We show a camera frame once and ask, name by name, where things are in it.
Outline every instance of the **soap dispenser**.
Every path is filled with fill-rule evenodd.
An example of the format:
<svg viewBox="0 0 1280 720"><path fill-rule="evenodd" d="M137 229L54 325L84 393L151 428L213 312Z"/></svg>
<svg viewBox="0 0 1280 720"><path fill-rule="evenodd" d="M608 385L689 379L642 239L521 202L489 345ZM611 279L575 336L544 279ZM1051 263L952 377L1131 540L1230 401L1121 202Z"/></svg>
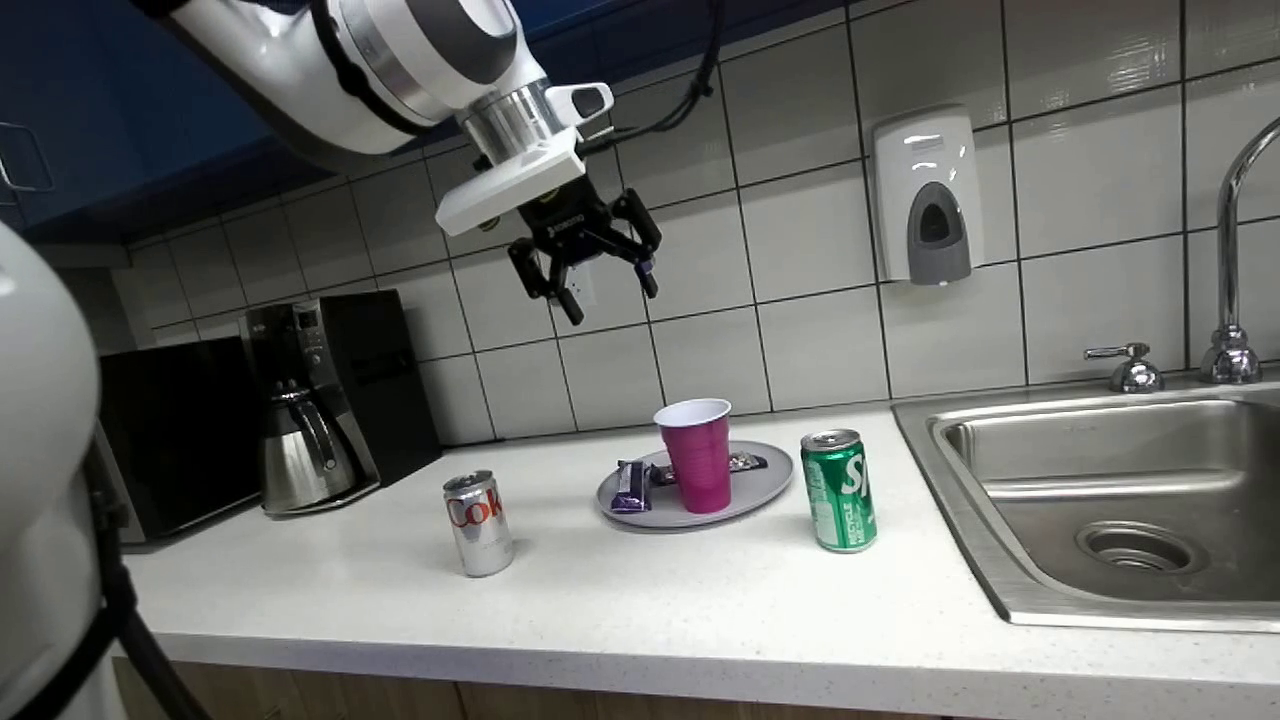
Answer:
<svg viewBox="0 0 1280 720"><path fill-rule="evenodd" d="M952 285L984 263L973 121L962 109L877 134L877 220L883 279Z"/></svg>

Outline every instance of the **drain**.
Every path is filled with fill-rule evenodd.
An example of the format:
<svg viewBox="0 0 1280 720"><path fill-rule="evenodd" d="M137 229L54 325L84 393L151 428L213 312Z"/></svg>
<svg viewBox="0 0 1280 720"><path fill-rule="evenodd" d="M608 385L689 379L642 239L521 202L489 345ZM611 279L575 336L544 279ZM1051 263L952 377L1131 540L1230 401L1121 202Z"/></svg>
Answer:
<svg viewBox="0 0 1280 720"><path fill-rule="evenodd" d="M1084 534L1084 550L1131 571L1188 571L1197 550L1162 525L1107 521Z"/></svg>

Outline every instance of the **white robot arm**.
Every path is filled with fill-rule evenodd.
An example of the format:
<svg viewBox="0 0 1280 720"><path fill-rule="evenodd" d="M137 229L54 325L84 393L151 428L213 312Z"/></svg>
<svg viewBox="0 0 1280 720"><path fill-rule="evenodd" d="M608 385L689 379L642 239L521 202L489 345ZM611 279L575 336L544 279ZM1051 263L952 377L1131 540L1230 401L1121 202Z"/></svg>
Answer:
<svg viewBox="0 0 1280 720"><path fill-rule="evenodd" d="M611 109L608 83L549 83L510 0L137 6L333 149L384 156L460 121L494 170L441 202L447 237L584 176L575 127Z"/></svg>

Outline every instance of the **faucet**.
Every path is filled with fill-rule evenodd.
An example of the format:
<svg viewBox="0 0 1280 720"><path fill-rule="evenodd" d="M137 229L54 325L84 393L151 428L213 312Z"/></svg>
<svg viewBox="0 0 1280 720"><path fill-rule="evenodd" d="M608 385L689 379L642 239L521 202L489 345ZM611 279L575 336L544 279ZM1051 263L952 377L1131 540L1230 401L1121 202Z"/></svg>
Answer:
<svg viewBox="0 0 1280 720"><path fill-rule="evenodd" d="M1121 349L1084 349L1084 361L1111 361L1124 357L1116 370L1116 393L1162 393L1166 373L1147 361L1151 345L1121 345Z"/></svg>
<svg viewBox="0 0 1280 720"><path fill-rule="evenodd" d="M1259 127L1239 156L1231 160L1226 187L1215 195L1215 295L1220 295L1220 325L1208 342L1203 357L1203 379L1211 385L1252 385L1259 379L1256 351L1250 349L1250 332L1239 325L1239 186L1252 172L1252 166L1267 151L1267 143L1280 138L1280 116Z"/></svg>

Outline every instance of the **microwave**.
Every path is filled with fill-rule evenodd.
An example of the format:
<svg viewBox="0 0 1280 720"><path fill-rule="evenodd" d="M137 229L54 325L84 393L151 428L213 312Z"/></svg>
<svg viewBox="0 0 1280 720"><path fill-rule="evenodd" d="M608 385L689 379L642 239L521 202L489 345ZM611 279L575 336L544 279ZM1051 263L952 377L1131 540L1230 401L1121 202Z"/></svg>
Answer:
<svg viewBox="0 0 1280 720"><path fill-rule="evenodd" d="M99 361L99 423L84 471L124 515L122 545L151 550L264 493L264 401L245 342Z"/></svg>

